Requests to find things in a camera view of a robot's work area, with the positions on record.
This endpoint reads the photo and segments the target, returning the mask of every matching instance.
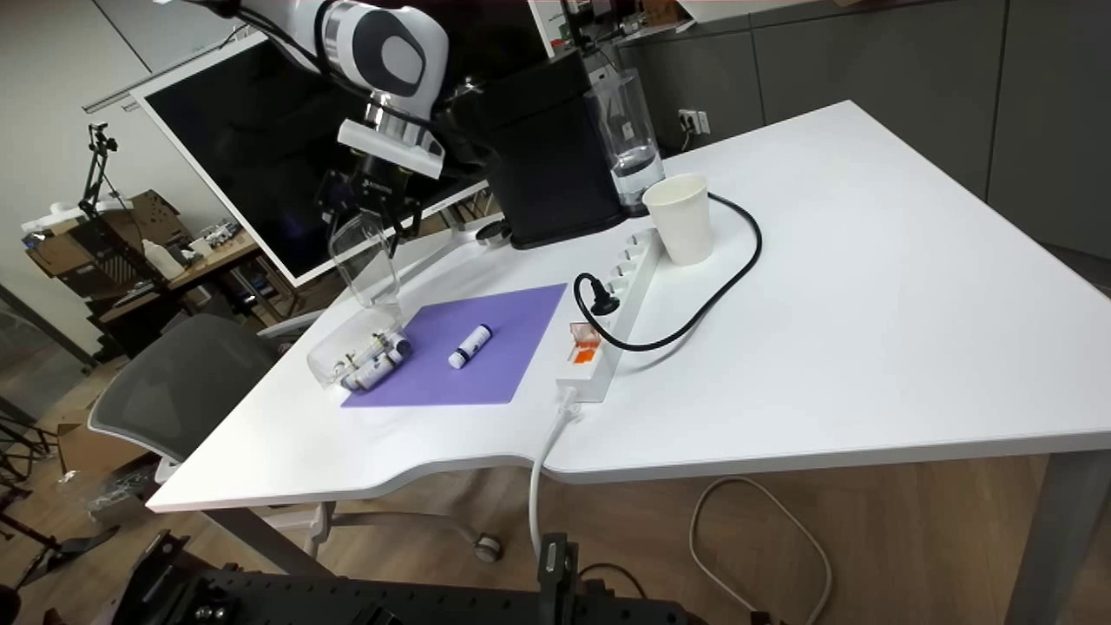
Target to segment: chair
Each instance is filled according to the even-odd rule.
[[[234,406],[268,374],[277,346],[223,316],[189,316],[149,345],[98,398],[88,417],[90,431],[125,439],[138,447],[184,462]],[[288,515],[265,512],[265,521],[288,529]],[[334,524],[363,524],[374,516],[425,516],[454,529],[481,559],[501,559],[501,542],[474,536],[450,516],[433,515],[334,515],[319,504],[310,524],[310,554],[331,538]]]

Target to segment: power strip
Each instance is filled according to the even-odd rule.
[[[598,316],[610,338],[627,338],[640,304],[653,284],[660,260],[660,232],[645,230],[621,244],[613,264],[604,270],[604,289],[621,299],[618,313]],[[576,394],[576,404],[599,404],[613,382],[621,350],[604,345],[586,321],[573,324],[573,354],[565,359],[554,387]]]

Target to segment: computer monitor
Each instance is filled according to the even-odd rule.
[[[338,129],[362,117],[363,102],[304,73],[265,36],[184,61],[131,98],[290,284],[380,244],[331,258],[334,227],[317,203],[331,171],[355,166]],[[449,171],[440,182],[414,176],[406,196],[433,217],[481,189],[481,174]]]

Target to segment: purple paper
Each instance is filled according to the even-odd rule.
[[[425,304],[406,326],[411,362],[371,394],[347,397],[343,406],[511,404],[560,299],[564,284],[550,284]],[[466,367],[450,367],[449,354],[479,324],[494,329],[488,345]]]

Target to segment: white wall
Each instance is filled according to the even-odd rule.
[[[143,78],[94,0],[0,0],[0,284],[88,350],[98,329],[82,303],[27,260],[18,227],[53,203],[75,203],[90,123],[81,108]],[[120,196],[155,189],[192,230],[226,218],[154,123],[138,112],[102,117],[120,142],[106,166]]]

